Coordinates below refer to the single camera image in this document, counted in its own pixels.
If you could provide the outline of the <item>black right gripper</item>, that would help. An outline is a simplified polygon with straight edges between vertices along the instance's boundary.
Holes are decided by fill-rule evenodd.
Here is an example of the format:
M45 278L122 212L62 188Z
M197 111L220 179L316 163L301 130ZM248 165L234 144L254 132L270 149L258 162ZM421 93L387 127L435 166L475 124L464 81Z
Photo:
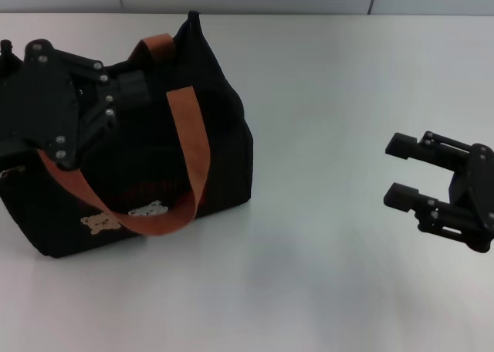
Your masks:
M465 243L486 253L493 240L493 150L472 146L426 131L420 140L395 133L385 153L412 158L455 171L448 188L449 204L418 189L393 183L384 196L389 208L414 212L418 230Z

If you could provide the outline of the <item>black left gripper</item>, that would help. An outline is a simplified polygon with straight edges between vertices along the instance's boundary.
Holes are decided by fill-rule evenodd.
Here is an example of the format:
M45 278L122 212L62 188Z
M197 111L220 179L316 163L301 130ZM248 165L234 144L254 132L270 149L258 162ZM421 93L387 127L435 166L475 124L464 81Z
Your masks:
M2 157L40 150L74 170L117 128L120 103L148 99L140 70L115 74L45 39L30 42L19 59L12 43L1 41Z

